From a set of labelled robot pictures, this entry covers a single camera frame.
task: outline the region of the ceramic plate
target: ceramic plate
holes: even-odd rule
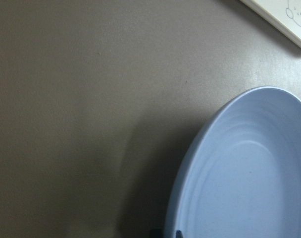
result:
[[[301,101],[251,89],[198,133],[170,197],[165,238],[301,238]]]

